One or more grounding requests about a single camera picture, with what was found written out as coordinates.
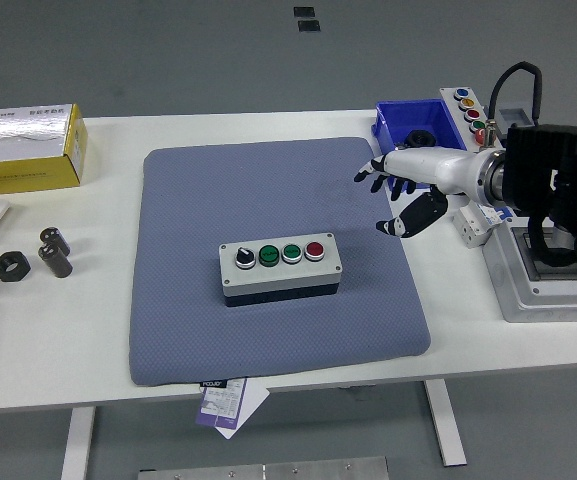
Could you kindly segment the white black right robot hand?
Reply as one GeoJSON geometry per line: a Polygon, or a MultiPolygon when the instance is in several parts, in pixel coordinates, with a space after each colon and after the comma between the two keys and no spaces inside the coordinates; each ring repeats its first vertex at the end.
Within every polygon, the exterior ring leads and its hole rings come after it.
{"type": "Polygon", "coordinates": [[[384,181],[393,177],[395,184],[391,199],[402,191],[412,193],[418,184],[430,190],[419,195],[398,216],[376,223],[376,228],[388,235],[409,238],[417,235],[446,214],[447,197],[465,194],[469,199],[486,206],[494,206],[492,193],[494,163],[492,152],[472,153],[442,147],[419,147],[393,150],[367,162],[355,175],[356,182],[377,173],[371,191],[377,192],[384,181]]]}

